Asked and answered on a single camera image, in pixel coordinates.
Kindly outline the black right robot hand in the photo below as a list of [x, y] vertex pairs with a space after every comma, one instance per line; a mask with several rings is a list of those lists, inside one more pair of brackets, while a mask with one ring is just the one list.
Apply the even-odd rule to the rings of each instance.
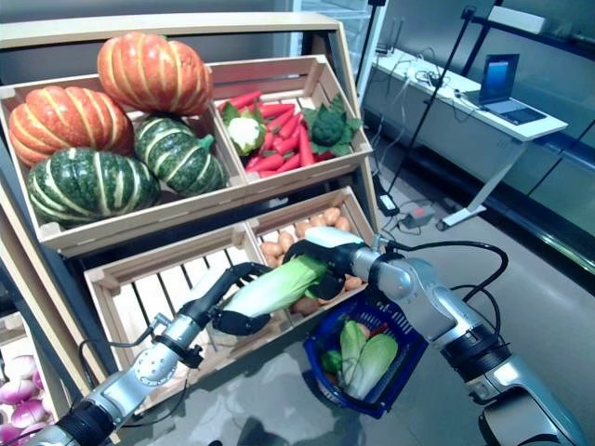
[[341, 293], [345, 275], [353, 273], [353, 257], [367, 244], [361, 237], [333, 227], [311, 227], [305, 237], [294, 243], [284, 255], [284, 263], [294, 257], [307, 257], [325, 266], [322, 273], [308, 288], [306, 295], [331, 300]]

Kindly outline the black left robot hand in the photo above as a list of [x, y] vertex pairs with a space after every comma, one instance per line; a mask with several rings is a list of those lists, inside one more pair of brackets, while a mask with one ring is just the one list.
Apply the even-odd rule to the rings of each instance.
[[220, 309], [218, 303], [233, 284], [239, 284], [240, 280], [252, 282], [270, 271], [271, 267], [255, 262], [229, 267], [201, 297], [185, 303], [179, 313], [190, 317], [200, 328], [205, 328], [211, 321], [213, 327], [222, 333], [253, 335], [268, 324], [271, 319], [269, 314], [248, 317], [236, 311]]

